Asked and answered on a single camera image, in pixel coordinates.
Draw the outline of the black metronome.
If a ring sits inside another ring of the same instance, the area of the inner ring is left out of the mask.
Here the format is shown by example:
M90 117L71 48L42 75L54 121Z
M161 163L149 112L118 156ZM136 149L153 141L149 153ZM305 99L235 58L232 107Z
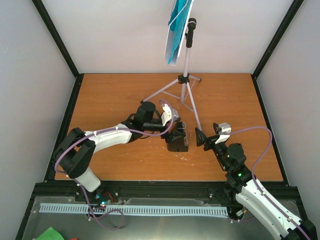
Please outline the black metronome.
M186 124L177 122L165 138L166 147L169 152L185 153L189 151L189 140L186 132Z

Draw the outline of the silver tripod music stand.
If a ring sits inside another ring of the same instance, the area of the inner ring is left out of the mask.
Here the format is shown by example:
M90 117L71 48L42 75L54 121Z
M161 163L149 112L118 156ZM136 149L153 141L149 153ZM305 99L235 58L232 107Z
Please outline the silver tripod music stand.
M194 30L196 29L196 26L197 26L197 20L195 18L189 18L187 23L186 23L187 31L184 34L184 36L186 38L186 51L185 51L183 74L179 75L177 77L177 79L175 79L174 81L170 82L166 86L160 88L158 91L156 91L152 95L150 95L150 96L146 97L145 99L143 99L141 101L141 103L152 99L153 97L157 96L160 93L164 93L164 94L172 96L172 97L174 97L176 99L179 99L180 102L183 105L185 105L191 112L194 113L195 120L196 120L196 123L197 123L197 127L200 130L202 130L201 123L200 123L200 118L199 118L199 115L198 115L198 111L197 111L195 100L194 100L193 93L192 93L192 87L194 86L196 81L201 82L202 79L199 78L199 77L195 77L193 75L190 75L190 73L189 73L191 47L193 45L193 35L194 35ZM174 84L181 84L181 94L180 94L180 96L177 96L177 95L174 95L174 94L166 92L166 90L168 88L170 88L171 86L173 86Z

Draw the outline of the blue sheet music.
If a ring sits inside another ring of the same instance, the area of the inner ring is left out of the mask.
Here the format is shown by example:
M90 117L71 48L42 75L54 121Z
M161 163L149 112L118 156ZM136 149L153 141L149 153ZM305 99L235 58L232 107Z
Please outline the blue sheet music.
M182 42L185 37L188 19L193 0L175 0L168 21L168 31L165 45L165 61L175 66L180 55Z

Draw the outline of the clear plastic metronome cover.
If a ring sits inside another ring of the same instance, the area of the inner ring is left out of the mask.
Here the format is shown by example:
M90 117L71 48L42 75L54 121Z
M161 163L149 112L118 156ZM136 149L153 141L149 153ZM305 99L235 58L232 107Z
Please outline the clear plastic metronome cover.
M187 147L189 145L188 136L186 132L186 125L184 122L179 121L176 123L176 141L180 146Z

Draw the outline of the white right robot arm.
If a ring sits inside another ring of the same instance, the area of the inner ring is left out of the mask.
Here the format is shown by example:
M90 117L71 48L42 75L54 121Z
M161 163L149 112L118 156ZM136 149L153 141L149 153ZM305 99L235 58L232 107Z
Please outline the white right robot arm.
M196 145L204 151L213 151L227 183L234 192L234 199L247 209L275 240L316 240L316 226L308 219L301 219L281 204L254 174L255 168L245 165L247 159L240 143L227 145L232 128L228 123L213 124L215 135L206 136L195 128Z

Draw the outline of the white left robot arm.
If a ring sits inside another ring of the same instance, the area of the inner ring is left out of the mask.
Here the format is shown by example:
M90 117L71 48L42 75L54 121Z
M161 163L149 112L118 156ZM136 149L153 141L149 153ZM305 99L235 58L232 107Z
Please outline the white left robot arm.
M163 100L161 107L162 112L158 112L155 104L142 101L135 113L114 127L97 131L73 128L53 153L55 171L66 174L84 187L86 195L96 202L104 195L101 180L89 167L96 152L157 136L165 140L168 151L187 152L189 143L185 123L168 102Z

